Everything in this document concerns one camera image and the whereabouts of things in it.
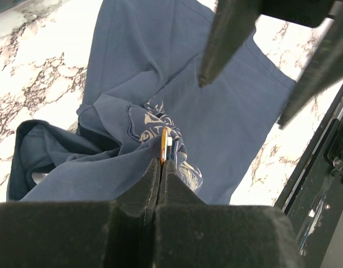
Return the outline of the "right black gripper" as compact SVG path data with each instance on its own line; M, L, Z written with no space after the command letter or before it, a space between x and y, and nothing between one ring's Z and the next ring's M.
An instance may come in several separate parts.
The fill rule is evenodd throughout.
M284 129L312 97L343 78L343 1L218 1L199 71L200 87L220 75L260 14L309 28L333 20L278 118Z

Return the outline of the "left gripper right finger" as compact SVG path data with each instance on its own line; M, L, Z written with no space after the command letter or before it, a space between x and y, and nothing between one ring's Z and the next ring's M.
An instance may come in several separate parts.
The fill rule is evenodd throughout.
M173 160L167 160L162 169L159 186L160 205L206 205L179 178Z

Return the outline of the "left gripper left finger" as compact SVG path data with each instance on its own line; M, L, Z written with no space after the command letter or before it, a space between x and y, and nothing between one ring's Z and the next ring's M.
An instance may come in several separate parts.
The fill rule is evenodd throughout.
M150 161L143 176L129 189L115 199L115 217L152 218L160 184L160 161Z

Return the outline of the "yellow round badge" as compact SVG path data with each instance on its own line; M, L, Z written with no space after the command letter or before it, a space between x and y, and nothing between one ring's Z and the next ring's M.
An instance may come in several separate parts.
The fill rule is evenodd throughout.
M170 158L170 151L171 151L172 145L173 145L173 138L169 134L169 129L167 127L164 127L161 134L161 145L160 145L161 165L164 165L167 159Z

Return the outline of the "blue printed tank top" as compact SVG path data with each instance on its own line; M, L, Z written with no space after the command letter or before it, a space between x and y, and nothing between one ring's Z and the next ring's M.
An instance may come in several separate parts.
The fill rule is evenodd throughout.
M112 200L173 138L181 180L228 204L294 86L252 37L200 88L213 12L197 1L103 1L75 134L45 121L17 129L7 200Z

